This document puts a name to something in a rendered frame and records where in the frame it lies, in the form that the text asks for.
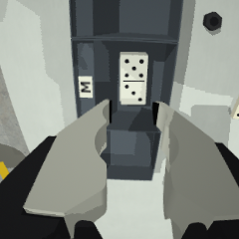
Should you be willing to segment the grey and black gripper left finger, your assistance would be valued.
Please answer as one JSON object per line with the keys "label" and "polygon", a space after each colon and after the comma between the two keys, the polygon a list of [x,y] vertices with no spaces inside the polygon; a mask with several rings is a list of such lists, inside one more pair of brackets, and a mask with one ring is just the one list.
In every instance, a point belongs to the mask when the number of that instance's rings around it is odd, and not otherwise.
{"label": "grey and black gripper left finger", "polygon": [[[104,118],[105,117],[105,118]],[[107,212],[112,101],[105,99],[46,137],[0,182],[0,239],[74,238],[80,220]]]}

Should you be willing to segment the black hex nut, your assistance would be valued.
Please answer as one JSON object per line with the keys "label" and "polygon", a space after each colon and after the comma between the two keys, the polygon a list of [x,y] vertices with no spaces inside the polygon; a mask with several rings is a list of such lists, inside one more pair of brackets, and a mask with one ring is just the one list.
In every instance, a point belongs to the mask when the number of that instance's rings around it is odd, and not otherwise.
{"label": "black hex nut", "polygon": [[214,31],[216,29],[221,28],[222,17],[216,12],[210,12],[204,15],[203,18],[203,26],[205,26],[208,30]]}

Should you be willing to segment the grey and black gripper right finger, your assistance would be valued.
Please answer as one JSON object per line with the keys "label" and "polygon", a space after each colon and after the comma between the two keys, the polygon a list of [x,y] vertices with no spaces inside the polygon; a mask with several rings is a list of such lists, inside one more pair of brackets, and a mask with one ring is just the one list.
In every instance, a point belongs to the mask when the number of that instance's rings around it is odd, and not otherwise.
{"label": "grey and black gripper right finger", "polygon": [[173,239],[194,222],[208,239],[239,239],[239,158],[164,102],[152,102],[152,114],[166,155],[163,213]]}

